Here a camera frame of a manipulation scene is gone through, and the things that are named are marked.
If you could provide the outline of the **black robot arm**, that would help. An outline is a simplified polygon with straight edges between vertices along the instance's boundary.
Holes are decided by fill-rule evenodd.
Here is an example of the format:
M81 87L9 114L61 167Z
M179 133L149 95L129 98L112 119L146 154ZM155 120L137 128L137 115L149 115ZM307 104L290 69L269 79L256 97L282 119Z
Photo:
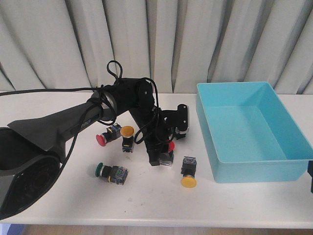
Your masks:
M46 117L16 120L0 130L0 217L6 219L33 205L59 178L71 151L68 140L95 122L114 124L130 112L139 127L152 166L171 163L170 142L189 129L189 110L162 110L157 88L148 78L118 78L93 89L87 102Z

